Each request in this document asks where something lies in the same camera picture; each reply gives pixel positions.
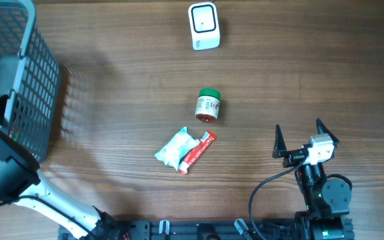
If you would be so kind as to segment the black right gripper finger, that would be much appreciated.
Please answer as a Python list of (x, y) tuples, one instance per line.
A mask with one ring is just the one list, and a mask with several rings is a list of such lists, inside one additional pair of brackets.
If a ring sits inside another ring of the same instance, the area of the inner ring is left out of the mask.
[(283, 138), (282, 130), (279, 124), (275, 126), (275, 142), (274, 142), (274, 152), (285, 152), (287, 147)]
[(326, 128), (326, 126), (323, 124), (323, 122), (322, 122), (322, 120), (320, 120), (320, 118), (316, 119), (316, 126), (317, 126), (318, 134), (325, 134), (326, 133), (330, 136), (330, 138), (332, 139), (334, 144), (339, 144), (338, 138), (336, 138), (336, 136), (334, 136), (334, 134), (332, 134), (332, 132), (330, 132), (330, 130), (328, 130), (328, 128)]

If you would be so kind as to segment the red snack packet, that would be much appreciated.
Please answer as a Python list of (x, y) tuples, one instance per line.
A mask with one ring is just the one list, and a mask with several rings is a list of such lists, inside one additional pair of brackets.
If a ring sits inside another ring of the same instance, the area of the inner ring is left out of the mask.
[(210, 130), (207, 130), (202, 138), (199, 140), (198, 146), (190, 150), (188, 154), (184, 157), (182, 162), (179, 165), (178, 172), (181, 174), (187, 175), (188, 168), (202, 156), (205, 150), (216, 140), (217, 136)]

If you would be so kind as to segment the green lid sauce jar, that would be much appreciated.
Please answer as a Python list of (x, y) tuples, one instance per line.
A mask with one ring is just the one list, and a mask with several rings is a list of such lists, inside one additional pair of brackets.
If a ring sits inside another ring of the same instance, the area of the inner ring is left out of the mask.
[(221, 94), (216, 89), (205, 88), (199, 92), (195, 116), (202, 122), (214, 122), (218, 118)]

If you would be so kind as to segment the teal snack pouch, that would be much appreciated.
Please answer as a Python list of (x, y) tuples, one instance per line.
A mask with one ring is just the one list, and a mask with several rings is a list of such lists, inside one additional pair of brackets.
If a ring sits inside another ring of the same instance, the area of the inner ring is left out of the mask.
[(199, 140), (188, 133), (187, 127), (183, 127), (155, 154), (155, 158), (177, 171), (182, 158), (198, 144)]

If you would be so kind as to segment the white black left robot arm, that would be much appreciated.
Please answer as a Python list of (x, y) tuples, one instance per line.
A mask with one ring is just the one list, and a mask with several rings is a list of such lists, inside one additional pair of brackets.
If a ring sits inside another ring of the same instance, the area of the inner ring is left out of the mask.
[(121, 238), (114, 218), (52, 184), (36, 158), (0, 130), (0, 207), (10, 204), (50, 218), (76, 239)]

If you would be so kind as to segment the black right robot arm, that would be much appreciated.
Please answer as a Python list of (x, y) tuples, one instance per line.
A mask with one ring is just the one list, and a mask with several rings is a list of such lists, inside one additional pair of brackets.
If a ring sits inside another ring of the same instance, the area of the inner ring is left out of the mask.
[(275, 127), (272, 157), (282, 158), (284, 168), (294, 170), (307, 208), (295, 214), (291, 234), (295, 239), (354, 239), (352, 220), (345, 217), (353, 184), (343, 175), (326, 174), (323, 168), (334, 158), (339, 140), (320, 119), (316, 127), (317, 134), (296, 150), (287, 149), (281, 127)]

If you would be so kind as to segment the white barcode scanner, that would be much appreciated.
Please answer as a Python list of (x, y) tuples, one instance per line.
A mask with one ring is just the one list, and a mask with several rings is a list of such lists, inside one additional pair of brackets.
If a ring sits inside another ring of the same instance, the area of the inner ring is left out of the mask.
[(221, 34), (217, 8), (213, 2), (192, 4), (188, 8), (192, 46), (196, 51), (219, 46)]

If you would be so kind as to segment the dark grey plastic basket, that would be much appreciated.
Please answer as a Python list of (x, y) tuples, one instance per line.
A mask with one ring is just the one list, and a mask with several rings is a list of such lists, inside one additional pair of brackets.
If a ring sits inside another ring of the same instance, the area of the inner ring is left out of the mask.
[(32, 1), (0, 1), (0, 130), (43, 162), (61, 74), (36, 18)]

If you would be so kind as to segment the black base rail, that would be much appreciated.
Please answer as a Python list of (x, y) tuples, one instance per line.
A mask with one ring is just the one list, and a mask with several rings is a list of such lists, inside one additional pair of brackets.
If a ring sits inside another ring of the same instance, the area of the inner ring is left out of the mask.
[(120, 221), (120, 228), (105, 234), (96, 230), (86, 239), (339, 239), (354, 240), (352, 220), (344, 218), (306, 220), (264, 219), (256, 225), (236, 221)]

